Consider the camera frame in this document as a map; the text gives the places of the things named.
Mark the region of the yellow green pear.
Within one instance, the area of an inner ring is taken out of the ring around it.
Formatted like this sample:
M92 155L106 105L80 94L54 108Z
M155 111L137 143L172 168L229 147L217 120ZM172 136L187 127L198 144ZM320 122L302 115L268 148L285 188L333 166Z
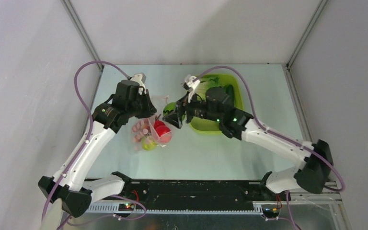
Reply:
M151 136L143 138L141 144L142 148L146 151L154 150L158 145L154 138Z

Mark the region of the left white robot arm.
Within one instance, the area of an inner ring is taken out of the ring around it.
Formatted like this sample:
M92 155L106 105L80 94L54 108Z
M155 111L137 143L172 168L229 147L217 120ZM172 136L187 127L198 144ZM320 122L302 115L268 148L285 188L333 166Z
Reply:
M111 195L128 199L132 186L115 175L84 181L103 148L130 118L149 118L156 111L143 81L120 81L115 93L95 108L86 133L63 166L53 176L42 176L39 180L38 187L48 201L61 199L61 209L77 218L100 199Z

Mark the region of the clear pink zip bag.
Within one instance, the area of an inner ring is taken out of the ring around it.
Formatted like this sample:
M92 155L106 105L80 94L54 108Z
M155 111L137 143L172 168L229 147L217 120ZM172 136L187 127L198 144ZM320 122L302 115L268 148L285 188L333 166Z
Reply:
M137 118L131 127L131 140L136 152L163 148L173 137L172 126L162 120L169 96L153 96L150 99L157 112L149 118Z

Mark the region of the small green watermelon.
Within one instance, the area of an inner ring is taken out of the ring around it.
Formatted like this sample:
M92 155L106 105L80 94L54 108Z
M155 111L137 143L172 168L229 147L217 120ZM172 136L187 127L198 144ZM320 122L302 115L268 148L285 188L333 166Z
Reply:
M176 107L175 102L168 103L162 111L163 116L167 116L169 113L174 112L175 107Z

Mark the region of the red apple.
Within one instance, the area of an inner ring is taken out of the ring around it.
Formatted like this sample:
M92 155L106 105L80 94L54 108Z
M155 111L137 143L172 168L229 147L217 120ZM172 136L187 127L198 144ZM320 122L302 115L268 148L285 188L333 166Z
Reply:
M162 144L168 143L172 138L171 130L167 126L158 126L155 131L159 137L159 142Z

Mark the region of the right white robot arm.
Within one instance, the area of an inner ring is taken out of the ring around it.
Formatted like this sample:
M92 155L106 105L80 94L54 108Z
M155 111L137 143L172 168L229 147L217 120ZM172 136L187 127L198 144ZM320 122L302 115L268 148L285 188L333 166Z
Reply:
M204 99L188 92L173 109L167 110L163 121L181 128L195 117L217 122L226 137L259 145L294 164L287 170L265 174L259 188L263 199L272 200L283 191L298 188L320 194L325 188L333 165L327 142L299 142L275 132L252 114L236 108L232 97L221 87L208 89Z

